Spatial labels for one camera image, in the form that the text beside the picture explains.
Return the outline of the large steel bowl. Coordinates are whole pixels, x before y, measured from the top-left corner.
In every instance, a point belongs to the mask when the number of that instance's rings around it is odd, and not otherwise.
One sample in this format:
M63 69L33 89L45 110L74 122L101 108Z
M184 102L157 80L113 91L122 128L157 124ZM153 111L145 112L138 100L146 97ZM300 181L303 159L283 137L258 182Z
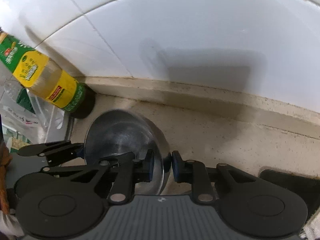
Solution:
M136 194L159 195L164 190L171 169L170 147L163 132L141 114L113 109L98 116L91 124L84 142L84 160L87 165L101 158L133 152L144 159L147 151L154 151L152 181L139 183Z

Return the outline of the white plastic storage tub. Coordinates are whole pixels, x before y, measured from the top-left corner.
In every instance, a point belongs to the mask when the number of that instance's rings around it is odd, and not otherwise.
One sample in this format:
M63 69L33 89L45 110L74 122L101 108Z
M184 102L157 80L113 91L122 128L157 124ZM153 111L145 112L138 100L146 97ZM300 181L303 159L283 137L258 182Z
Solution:
M6 136L32 144L69 139L71 120L59 108L24 88L1 64L1 119Z

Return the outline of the yellow green labelled oil bottle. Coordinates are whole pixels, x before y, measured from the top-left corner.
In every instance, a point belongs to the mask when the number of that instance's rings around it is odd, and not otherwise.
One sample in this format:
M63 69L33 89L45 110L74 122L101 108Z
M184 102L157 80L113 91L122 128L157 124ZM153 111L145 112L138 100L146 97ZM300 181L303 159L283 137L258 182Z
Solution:
M1 30L1 62L34 95L69 113L86 118L95 105L95 92L70 76L55 61Z

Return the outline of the white crumpled cloth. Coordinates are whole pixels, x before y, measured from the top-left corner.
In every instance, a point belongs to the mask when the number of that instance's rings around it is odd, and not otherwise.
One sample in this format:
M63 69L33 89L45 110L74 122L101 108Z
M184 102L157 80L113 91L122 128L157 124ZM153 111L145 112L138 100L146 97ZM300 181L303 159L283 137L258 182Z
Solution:
M317 210L303 226L300 238L306 240L320 239L320 210Z

